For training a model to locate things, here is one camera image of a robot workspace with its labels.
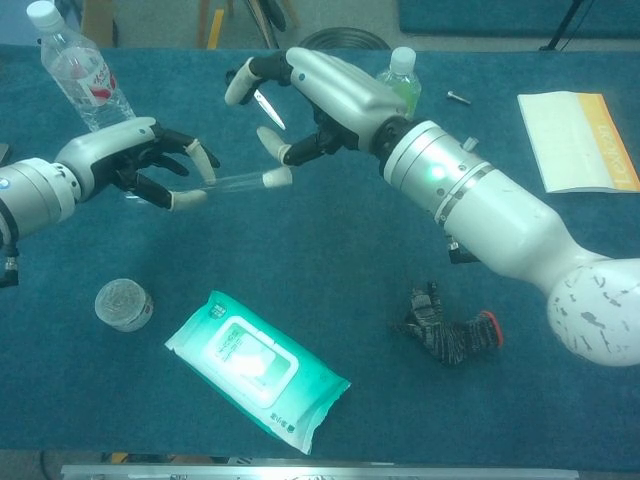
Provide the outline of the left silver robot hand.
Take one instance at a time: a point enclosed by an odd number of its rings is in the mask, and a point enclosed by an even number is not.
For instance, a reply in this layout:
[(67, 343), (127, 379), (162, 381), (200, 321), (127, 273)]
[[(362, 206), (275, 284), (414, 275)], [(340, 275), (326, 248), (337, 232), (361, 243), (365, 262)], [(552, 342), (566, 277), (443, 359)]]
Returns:
[(153, 117), (136, 117), (69, 141), (55, 161), (75, 176), (84, 203), (113, 185), (157, 207), (178, 211), (204, 202), (201, 189), (172, 191), (149, 179), (141, 170), (150, 166), (182, 177), (189, 170), (171, 156), (190, 158), (207, 185), (216, 181), (220, 162), (197, 138), (162, 126)]

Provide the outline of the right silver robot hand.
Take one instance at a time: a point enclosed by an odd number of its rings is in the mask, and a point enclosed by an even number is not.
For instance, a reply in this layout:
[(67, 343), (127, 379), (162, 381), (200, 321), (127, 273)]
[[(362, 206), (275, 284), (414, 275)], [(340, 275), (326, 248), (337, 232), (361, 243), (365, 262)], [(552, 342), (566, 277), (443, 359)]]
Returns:
[(267, 81), (296, 88), (312, 105), (318, 131), (292, 145), (261, 130), (265, 148), (286, 166), (300, 166), (341, 148), (386, 162), (408, 131), (407, 106), (391, 89), (338, 57), (302, 47), (247, 59), (227, 73), (224, 100), (244, 105)]

